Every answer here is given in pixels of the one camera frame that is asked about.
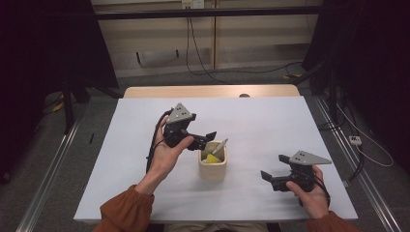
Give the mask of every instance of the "orange jacket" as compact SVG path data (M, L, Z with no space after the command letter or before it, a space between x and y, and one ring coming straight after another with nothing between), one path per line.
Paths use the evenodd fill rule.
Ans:
M102 221L94 232L144 232L150 223L154 196L136 192L131 186L128 190L111 198L101 206ZM309 232L356 232L350 222L330 212L321 219L307 221Z

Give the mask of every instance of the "white table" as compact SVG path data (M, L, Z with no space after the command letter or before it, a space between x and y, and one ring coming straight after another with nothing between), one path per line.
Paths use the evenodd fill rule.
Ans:
M148 98L119 100L88 186L74 219L98 222L106 200L137 183L145 174L155 124L178 102L196 120L188 131L217 131L229 138L228 164L221 182L199 178L197 151L184 151L157 188L152 222L225 222L308 218L292 192L277 192L260 170L287 176L290 167L278 155L298 150L331 159L303 97ZM357 214L333 164L319 166L332 196L331 210L346 219Z

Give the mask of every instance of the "aluminum rail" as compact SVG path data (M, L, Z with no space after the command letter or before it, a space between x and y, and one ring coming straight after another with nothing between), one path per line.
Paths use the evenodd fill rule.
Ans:
M73 127L70 129L69 133L63 137L60 147L58 148L54 159L49 166L47 172L44 175L43 181L36 191L34 198L32 199L28 209L26 210L16 232L31 232L40 217L42 209L45 205L45 201L51 191L54 181L57 178L57 174L63 165L64 158L69 152L70 146L72 145L73 139L75 137L76 131L78 129L79 123L81 122L87 105L82 105L78 109L78 119L74 122Z
M325 119L328 121L331 127L334 126L331 120L331 116L327 112L329 110L328 105L323 99L316 98L316 103L322 112ZM341 129L332 129L332 133L337 141L338 145L352 169L356 169L359 162L358 156L356 156L352 146L349 144L348 139ZM401 232L401 228L398 225L395 216L387 204L386 200L377 189L376 185L371 181L371 178L367 175L367 172L363 169L361 174L357 177L360 185L362 186L369 202L371 203L375 213L379 216L380 221L385 227L387 232Z

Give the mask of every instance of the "cup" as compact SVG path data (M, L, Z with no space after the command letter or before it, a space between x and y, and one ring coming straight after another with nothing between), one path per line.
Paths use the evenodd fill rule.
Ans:
M221 162L207 163L206 158L208 154L211 154L221 141L211 141L208 142L203 151L198 153L198 164L199 164L199 176L201 179L210 181L220 181L223 180L226 173L227 164L227 150L226 144L219 149L214 156L221 160Z

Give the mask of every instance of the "person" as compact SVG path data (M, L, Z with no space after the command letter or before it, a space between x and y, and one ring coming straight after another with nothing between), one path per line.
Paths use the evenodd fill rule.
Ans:
M147 229L155 199L155 189L172 171L183 150L193 142L193 137L187 136L174 148L167 146L163 142L162 135L162 128L166 123L166 119L167 117L163 118L156 134L155 144L158 143L158 146L149 171L137 185L129 187L129 189L109 199L101 206L102 220L95 227L94 232L143 232ZM313 166L313 171L323 181L323 173L317 166ZM304 192L292 182L287 182L286 186L303 202L304 208L310 217L306 222L308 231L359 231L353 224L329 211L325 192L318 185L315 185L311 192ZM266 227L260 227L260 230L257 230L257 226L258 224L256 224L256 227L252 227L252 231L267 231Z

